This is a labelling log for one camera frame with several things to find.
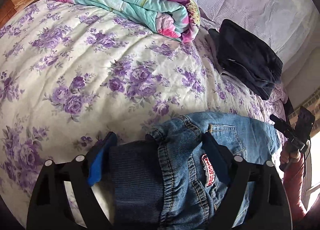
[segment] red and white label patch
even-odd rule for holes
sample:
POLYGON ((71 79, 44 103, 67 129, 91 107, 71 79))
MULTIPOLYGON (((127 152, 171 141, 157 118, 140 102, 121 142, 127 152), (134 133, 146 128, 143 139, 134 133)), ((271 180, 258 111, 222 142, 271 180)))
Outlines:
POLYGON ((201 157, 202 160, 202 165, 205 170, 205 175, 206 175, 206 187, 211 187, 214 183, 214 178, 216 176, 216 173, 214 172, 214 169, 209 161, 209 158, 206 154, 202 155, 201 157))

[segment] jeans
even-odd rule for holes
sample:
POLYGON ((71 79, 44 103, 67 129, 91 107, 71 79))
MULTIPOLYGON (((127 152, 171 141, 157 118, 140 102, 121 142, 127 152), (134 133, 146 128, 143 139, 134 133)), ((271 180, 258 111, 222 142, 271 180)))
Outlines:
MULTIPOLYGON (((280 147, 272 125, 235 114, 199 112, 157 125, 145 141, 114 147, 110 152, 116 188, 115 223, 124 224, 128 220, 129 226, 131 220, 160 229, 204 228, 228 189, 210 170, 201 142, 206 131, 233 155, 240 155, 250 163, 271 160, 280 147), (137 158, 135 144, 139 150, 142 145, 153 150, 156 146, 157 153, 142 156, 140 151, 137 158), (134 209, 135 202, 140 210, 134 209), (125 209, 126 204, 131 212, 125 209), (153 211, 150 221, 142 214, 149 211, 148 207, 153 211)), ((243 222, 252 192, 253 184, 249 183, 234 226, 243 222)))

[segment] white round bolt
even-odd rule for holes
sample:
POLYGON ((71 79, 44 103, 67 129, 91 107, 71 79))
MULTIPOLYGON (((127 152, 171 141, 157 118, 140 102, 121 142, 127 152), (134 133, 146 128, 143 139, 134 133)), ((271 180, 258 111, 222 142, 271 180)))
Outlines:
POLYGON ((239 155, 236 155, 234 157, 234 159, 235 159, 236 162, 239 162, 239 163, 243 161, 243 158, 241 156, 239 156, 239 155))
POLYGON ((274 166, 272 161, 266 161, 266 165, 269 166, 269 167, 273 167, 274 166))
POLYGON ((78 155, 76 157, 76 161, 78 161, 78 162, 82 162, 83 160, 84 160, 84 156, 83 155, 78 155))
POLYGON ((44 163, 44 165, 45 165, 45 166, 50 166, 52 163, 53 163, 52 160, 46 160, 45 163, 44 163))

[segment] hand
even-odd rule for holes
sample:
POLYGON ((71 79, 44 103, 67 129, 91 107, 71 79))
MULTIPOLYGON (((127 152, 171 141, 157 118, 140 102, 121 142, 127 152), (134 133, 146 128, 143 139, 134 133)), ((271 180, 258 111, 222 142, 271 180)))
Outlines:
MULTIPOLYGON (((288 141, 284 143, 282 147, 282 152, 280 153, 280 163, 288 163, 289 162, 289 153, 285 150, 286 146, 288 144, 288 141)), ((290 153, 290 158, 292 159, 292 162, 297 163, 300 161, 301 153, 299 151, 290 153)))

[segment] window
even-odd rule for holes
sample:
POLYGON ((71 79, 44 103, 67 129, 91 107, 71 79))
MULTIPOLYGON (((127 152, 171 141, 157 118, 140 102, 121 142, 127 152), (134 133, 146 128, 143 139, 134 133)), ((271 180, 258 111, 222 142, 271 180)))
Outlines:
POLYGON ((312 137, 310 152, 306 161, 307 175, 304 181, 305 195, 303 198, 307 211, 310 210, 320 193, 320 133, 312 137))

